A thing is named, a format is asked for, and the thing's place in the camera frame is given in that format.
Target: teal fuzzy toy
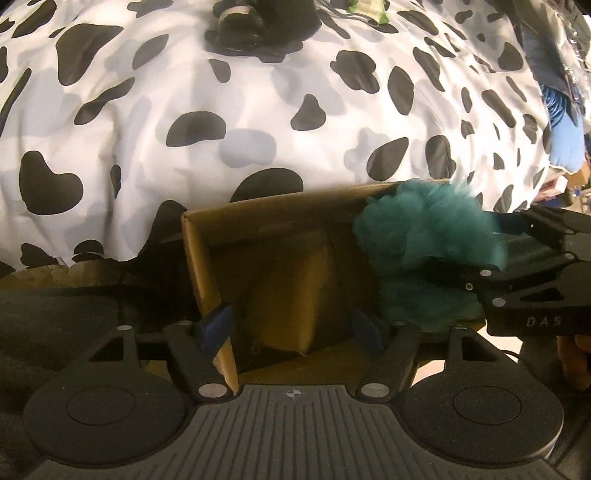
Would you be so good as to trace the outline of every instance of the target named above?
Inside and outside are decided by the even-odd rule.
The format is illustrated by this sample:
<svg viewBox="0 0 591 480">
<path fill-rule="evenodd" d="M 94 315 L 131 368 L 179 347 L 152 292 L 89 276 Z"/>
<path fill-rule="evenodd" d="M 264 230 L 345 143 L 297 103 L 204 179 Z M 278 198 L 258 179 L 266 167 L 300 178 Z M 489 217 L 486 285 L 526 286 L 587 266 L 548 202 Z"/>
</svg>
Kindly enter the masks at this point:
<svg viewBox="0 0 591 480">
<path fill-rule="evenodd" d="M 467 191 L 449 184 L 410 180 L 394 196 L 368 199 L 353 224 L 361 249 L 377 273 L 381 310 L 426 332 L 445 331 L 459 320 L 482 317 L 476 296 L 425 280 L 427 257 L 503 269 L 506 250 L 498 227 Z"/>
</svg>

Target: cow print fabric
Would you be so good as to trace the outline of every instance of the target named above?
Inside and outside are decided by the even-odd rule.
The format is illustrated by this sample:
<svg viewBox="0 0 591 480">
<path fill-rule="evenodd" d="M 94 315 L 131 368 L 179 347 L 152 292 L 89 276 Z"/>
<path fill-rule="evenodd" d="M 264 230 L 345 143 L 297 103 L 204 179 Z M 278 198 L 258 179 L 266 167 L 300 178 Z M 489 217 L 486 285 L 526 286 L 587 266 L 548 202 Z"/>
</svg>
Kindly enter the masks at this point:
<svg viewBox="0 0 591 480">
<path fill-rule="evenodd" d="M 333 0 L 336 8 L 344 1 Z M 320 5 L 310 40 L 210 52 L 212 0 L 40 0 L 0 18 L 0 275 L 125 261 L 228 202 L 411 178 L 528 206 L 550 127 L 486 0 Z"/>
</svg>

